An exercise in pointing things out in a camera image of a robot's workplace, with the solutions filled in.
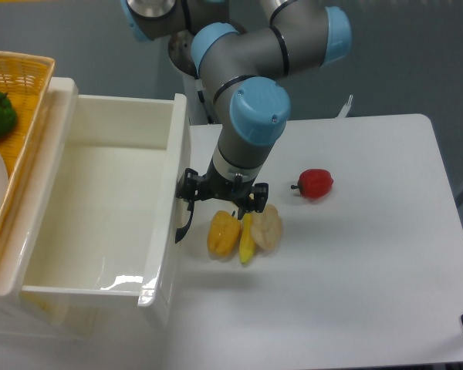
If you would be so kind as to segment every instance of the white plastic bin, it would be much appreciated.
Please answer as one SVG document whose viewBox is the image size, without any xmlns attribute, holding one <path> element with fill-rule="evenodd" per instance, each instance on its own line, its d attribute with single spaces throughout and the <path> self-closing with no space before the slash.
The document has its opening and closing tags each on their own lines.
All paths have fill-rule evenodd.
<svg viewBox="0 0 463 370">
<path fill-rule="evenodd" d="M 37 238 L 28 240 L 19 301 L 58 322 L 59 308 L 66 319 L 71 308 L 133 301 L 165 325 L 184 209 L 175 188 L 190 150 L 182 95 L 79 96 Z"/>
</svg>

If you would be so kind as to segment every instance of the gray floor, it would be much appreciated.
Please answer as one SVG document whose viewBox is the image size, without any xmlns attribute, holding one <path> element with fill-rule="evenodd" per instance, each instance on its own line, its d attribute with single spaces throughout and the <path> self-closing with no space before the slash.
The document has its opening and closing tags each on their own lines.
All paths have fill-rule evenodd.
<svg viewBox="0 0 463 370">
<path fill-rule="evenodd" d="M 353 28 L 342 62 L 280 83 L 292 119 L 335 116 L 354 94 L 355 116 L 423 113 L 434 124 L 451 188 L 463 180 L 463 0 L 318 0 L 338 5 Z M 247 30 L 267 25 L 258 1 L 231 0 Z M 167 38 L 138 43 L 118 0 L 0 4 L 0 49 L 51 56 L 56 76 L 84 94 L 171 99 L 181 77 Z M 463 223 L 463 207 L 460 209 Z"/>
</svg>

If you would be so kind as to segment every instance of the orange basket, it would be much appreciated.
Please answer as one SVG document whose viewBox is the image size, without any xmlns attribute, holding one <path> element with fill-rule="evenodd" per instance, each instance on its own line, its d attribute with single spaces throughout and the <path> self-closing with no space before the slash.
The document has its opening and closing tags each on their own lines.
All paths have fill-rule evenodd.
<svg viewBox="0 0 463 370">
<path fill-rule="evenodd" d="M 4 224 L 13 216 L 11 210 L 17 207 L 24 187 L 39 135 L 39 108 L 54 68 L 55 60 L 51 58 L 0 52 L 0 91 L 8 93 L 18 118 L 14 130 L 0 139 L 0 154 L 8 172 L 8 188 L 0 208 L 0 235 L 7 231 Z M 0 243 L 0 256 L 4 245 Z"/>
</svg>

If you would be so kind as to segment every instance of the blue joint cap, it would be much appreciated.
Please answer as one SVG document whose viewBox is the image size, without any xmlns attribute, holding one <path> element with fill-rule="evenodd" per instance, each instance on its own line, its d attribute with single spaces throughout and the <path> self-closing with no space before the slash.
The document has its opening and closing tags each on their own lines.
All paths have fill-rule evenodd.
<svg viewBox="0 0 463 370">
<path fill-rule="evenodd" d="M 127 21 L 129 22 L 130 29 L 132 29 L 133 37 L 135 37 L 138 42 L 150 41 L 149 38 L 141 31 L 137 23 L 133 20 L 133 16 L 129 10 L 127 0 L 120 0 L 120 4 L 122 5 L 125 18 L 127 18 Z"/>
<path fill-rule="evenodd" d="M 201 61 L 204 58 L 206 52 L 216 41 L 218 41 L 219 38 L 227 35 L 228 33 L 238 33 L 238 31 L 235 29 L 235 27 L 229 25 L 228 23 L 212 23 L 210 25 L 206 25 L 194 37 L 191 46 L 191 55 L 198 74 Z"/>
<path fill-rule="evenodd" d="M 326 7 L 329 22 L 323 66 L 344 58 L 352 49 L 352 29 L 345 12 L 337 6 Z"/>
<path fill-rule="evenodd" d="M 286 90 L 265 77 L 246 79 L 231 96 L 231 124 L 252 145 L 274 144 L 285 129 L 290 111 Z"/>
</svg>

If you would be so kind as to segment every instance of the red toy fruit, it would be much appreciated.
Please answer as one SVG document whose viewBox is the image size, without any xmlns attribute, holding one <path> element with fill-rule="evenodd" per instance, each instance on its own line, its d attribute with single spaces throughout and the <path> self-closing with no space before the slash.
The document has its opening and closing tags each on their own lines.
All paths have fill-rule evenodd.
<svg viewBox="0 0 463 370">
<path fill-rule="evenodd" d="M 331 173 L 321 169 L 311 169 L 303 171 L 297 185 L 292 185 L 292 189 L 299 189 L 302 197 L 317 199 L 324 197 L 333 187 Z"/>
</svg>

